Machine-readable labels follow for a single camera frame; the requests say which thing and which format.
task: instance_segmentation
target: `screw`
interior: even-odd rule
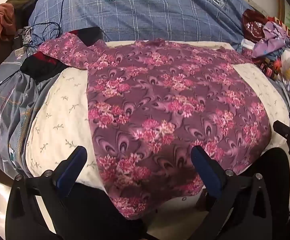
[[[47,170],[47,171],[45,171],[45,172],[43,173],[43,175],[44,175],[45,177],[50,177],[52,174],[53,174],[53,171],[51,171],[51,170]]]
[[[15,177],[15,180],[21,180],[23,178],[23,175],[22,174],[18,174],[16,177]]]
[[[260,174],[260,173],[256,173],[256,174],[255,174],[255,177],[256,177],[257,179],[263,179],[263,175]]]
[[[226,170],[225,173],[229,177],[234,176],[234,172],[232,170]]]

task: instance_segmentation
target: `bed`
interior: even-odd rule
[[[30,24],[58,22],[61,1],[39,0]],[[242,0],[64,0],[62,32],[97,25],[111,47],[160,37],[198,47],[233,49],[243,38],[240,21],[246,8],[250,6]],[[44,29],[34,28],[34,44],[56,33],[51,26]],[[0,81],[17,71],[34,52],[30,49],[21,57],[12,53],[0,66]],[[234,69],[264,105],[270,125],[275,120],[288,125],[286,104],[261,71],[249,63],[234,65]],[[20,72],[0,86],[0,168],[5,173],[12,178],[17,173],[40,176],[82,145],[87,149],[88,161],[77,182],[105,190],[88,123],[87,78],[86,70],[67,68],[59,76],[37,84]],[[273,130],[266,139],[269,143],[258,149],[259,154],[285,142]],[[231,168],[240,173],[248,164],[237,162]],[[175,198],[168,208],[192,207],[198,197]]]

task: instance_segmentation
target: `orange cloth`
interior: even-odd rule
[[[0,39],[10,41],[16,33],[16,19],[11,3],[0,4]]]

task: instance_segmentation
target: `floral garment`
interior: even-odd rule
[[[88,70],[98,169],[128,219],[202,189],[190,160],[194,145],[239,173],[270,141],[263,104],[232,66],[249,61],[235,51],[161,39],[86,47],[72,33],[45,42],[39,51]]]

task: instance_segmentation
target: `black and red cloth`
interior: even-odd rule
[[[71,31],[86,45],[91,46],[102,39],[102,31],[99,27],[90,27],[81,30]],[[61,73],[67,65],[59,60],[42,54],[40,51],[29,56],[20,67],[20,71],[40,83]]]

